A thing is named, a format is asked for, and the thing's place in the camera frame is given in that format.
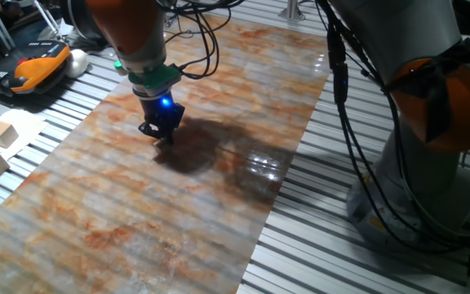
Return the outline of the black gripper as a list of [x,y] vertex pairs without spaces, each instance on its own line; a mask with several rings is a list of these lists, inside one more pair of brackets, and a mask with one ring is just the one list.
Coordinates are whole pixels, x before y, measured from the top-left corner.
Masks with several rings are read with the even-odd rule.
[[185,107],[174,102],[170,91],[155,97],[142,97],[140,104],[144,111],[144,122],[139,125],[139,131],[173,145],[174,129],[179,126]]

